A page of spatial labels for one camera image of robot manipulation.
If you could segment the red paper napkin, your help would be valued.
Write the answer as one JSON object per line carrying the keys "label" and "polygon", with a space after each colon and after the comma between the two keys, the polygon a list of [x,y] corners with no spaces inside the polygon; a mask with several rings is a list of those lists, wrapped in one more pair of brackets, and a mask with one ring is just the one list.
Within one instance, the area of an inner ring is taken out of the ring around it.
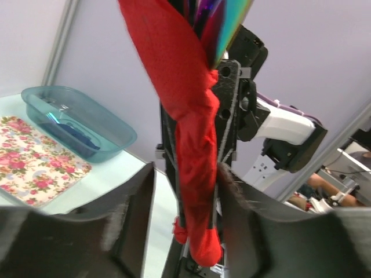
{"label": "red paper napkin", "polygon": [[165,111],[176,122],[176,155],[185,225],[175,222],[179,243],[195,262],[214,266],[222,249],[210,227],[217,174],[214,119],[218,72],[186,19],[168,1],[120,1],[129,35]]}

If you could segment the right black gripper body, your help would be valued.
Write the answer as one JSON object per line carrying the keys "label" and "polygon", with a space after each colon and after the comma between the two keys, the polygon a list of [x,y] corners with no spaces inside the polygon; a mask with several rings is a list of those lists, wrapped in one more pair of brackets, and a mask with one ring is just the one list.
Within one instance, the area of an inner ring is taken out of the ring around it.
{"label": "right black gripper body", "polygon": [[268,109],[257,102],[257,89],[254,78],[264,64],[268,49],[258,36],[240,26],[229,49],[229,58],[240,63],[242,68],[250,68],[250,77],[239,80],[239,112],[237,138],[240,141],[252,140],[268,117]]}

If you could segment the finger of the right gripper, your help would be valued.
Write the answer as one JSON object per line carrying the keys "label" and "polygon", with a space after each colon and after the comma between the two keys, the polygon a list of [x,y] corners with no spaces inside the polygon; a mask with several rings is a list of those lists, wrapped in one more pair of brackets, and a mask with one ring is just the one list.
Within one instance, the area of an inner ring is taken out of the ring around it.
{"label": "finger of the right gripper", "polygon": [[[219,80],[213,92],[220,106],[215,118],[217,132],[218,160],[231,164],[236,157],[239,82],[242,70],[235,60],[223,60],[218,66]],[[161,108],[161,158],[165,160],[165,173],[177,198],[180,197],[175,152],[176,122]],[[212,268],[199,266],[188,250],[188,244],[181,245],[172,240],[162,277],[223,277],[226,259],[222,258]]]}

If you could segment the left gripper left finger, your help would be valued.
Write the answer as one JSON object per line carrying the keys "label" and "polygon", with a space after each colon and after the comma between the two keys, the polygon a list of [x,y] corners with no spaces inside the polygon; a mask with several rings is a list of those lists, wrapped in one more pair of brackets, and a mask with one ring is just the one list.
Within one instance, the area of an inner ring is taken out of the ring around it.
{"label": "left gripper left finger", "polygon": [[67,214],[1,208],[2,277],[140,277],[155,170]]}

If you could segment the iridescent knife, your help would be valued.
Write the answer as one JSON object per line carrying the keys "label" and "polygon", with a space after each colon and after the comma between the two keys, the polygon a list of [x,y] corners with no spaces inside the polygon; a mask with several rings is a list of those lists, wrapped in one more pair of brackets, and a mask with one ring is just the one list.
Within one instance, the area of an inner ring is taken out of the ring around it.
{"label": "iridescent knife", "polygon": [[193,29],[206,53],[209,68],[216,68],[253,0],[199,1]]}

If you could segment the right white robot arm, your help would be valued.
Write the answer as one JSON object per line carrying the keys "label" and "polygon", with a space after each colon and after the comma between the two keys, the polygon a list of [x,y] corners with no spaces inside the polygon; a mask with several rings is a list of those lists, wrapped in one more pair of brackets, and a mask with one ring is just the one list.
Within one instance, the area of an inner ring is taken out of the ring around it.
{"label": "right white robot arm", "polygon": [[[218,160],[231,165],[237,159],[237,140],[265,138],[263,149],[248,171],[248,183],[265,191],[286,173],[296,173],[312,158],[327,130],[320,121],[295,107],[288,107],[259,94],[253,79],[268,56],[268,50],[254,33],[239,26],[228,57],[217,67],[219,80],[212,90],[220,105],[215,118]],[[161,105],[162,143],[155,150],[165,159],[165,173],[180,199],[175,150],[176,122]],[[188,247],[173,237],[161,277],[227,277],[224,266],[199,266]]]}

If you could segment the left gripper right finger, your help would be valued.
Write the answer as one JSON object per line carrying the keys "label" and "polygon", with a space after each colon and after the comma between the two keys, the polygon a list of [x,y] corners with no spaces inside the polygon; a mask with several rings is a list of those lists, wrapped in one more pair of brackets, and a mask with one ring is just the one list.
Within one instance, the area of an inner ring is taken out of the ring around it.
{"label": "left gripper right finger", "polygon": [[369,277],[370,209],[312,214],[289,207],[219,164],[229,277]]}

